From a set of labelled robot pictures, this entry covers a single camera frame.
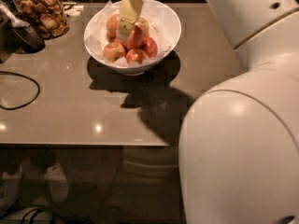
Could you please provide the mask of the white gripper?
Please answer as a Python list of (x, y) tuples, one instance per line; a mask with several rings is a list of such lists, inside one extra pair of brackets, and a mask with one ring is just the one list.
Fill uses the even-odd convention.
[(116, 37), (126, 41), (135, 28), (143, 7), (143, 0), (121, 0), (120, 17)]

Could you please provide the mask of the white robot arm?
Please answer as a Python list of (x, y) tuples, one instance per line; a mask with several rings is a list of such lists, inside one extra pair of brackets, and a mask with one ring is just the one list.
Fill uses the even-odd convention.
[(297, 0), (206, 0), (246, 73), (186, 114), (178, 164), (187, 224), (298, 224)]

